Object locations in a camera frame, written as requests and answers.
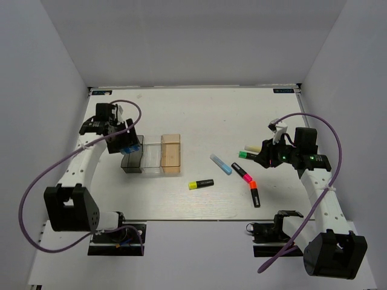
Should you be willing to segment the blue stationery block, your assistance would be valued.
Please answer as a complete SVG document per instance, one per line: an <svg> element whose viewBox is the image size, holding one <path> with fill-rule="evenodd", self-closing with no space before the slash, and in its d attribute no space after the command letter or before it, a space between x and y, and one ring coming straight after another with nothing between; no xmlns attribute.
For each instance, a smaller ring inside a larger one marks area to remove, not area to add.
<svg viewBox="0 0 387 290"><path fill-rule="evenodd" d="M125 147L120 149L120 153L125 155L125 154L131 154L133 152L138 152L140 150L140 146L130 146L130 147Z"/></svg>

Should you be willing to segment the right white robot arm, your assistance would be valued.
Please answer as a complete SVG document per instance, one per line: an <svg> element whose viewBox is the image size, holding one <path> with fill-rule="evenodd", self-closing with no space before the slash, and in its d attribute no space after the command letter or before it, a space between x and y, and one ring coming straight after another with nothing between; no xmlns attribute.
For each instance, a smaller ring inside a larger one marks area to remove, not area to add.
<svg viewBox="0 0 387 290"><path fill-rule="evenodd" d="M297 171L305 187L313 214L305 217L296 210L280 210L270 224L251 223L247 231L254 243L287 243L288 254L298 248L308 275L352 280L356 277L368 245L347 222L334 188L331 165L317 152L317 131L298 127L294 139L287 126L271 125L274 136L262 143L255 162L265 168L287 163Z"/></svg>

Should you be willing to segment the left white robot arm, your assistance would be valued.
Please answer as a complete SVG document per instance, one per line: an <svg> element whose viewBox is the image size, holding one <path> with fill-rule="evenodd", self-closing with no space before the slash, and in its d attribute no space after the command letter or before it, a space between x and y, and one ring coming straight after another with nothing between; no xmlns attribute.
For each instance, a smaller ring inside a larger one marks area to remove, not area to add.
<svg viewBox="0 0 387 290"><path fill-rule="evenodd" d="M98 103L93 117L83 122L76 153L54 187L46 188L44 201L54 231L102 231L115 241L123 240L128 226L120 213L101 212L91 194L94 172L103 152L129 155L140 150L136 122L122 118L117 103Z"/></svg>

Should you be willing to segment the pink highlighter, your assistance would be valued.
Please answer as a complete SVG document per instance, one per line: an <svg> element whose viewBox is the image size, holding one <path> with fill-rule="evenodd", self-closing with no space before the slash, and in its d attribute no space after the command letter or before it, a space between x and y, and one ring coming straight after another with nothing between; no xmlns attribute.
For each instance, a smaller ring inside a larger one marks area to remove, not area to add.
<svg viewBox="0 0 387 290"><path fill-rule="evenodd" d="M250 183L253 178L237 163L231 164L232 168L235 170L235 172L247 183Z"/></svg>

